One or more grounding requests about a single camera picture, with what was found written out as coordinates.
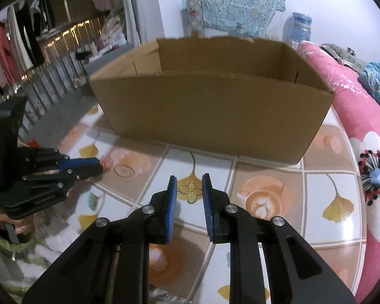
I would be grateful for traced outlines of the left hand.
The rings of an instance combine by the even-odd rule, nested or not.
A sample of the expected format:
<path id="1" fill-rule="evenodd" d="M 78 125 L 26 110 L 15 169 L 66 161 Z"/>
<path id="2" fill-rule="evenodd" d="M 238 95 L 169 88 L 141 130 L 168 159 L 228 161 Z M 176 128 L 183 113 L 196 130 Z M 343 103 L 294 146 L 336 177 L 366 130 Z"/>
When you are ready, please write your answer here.
<path id="1" fill-rule="evenodd" d="M 35 228 L 33 216 L 27 216 L 21 220 L 13 220 L 0 208 L 0 229 L 6 229 L 7 224 L 13 226 L 17 235 L 26 235 Z"/>

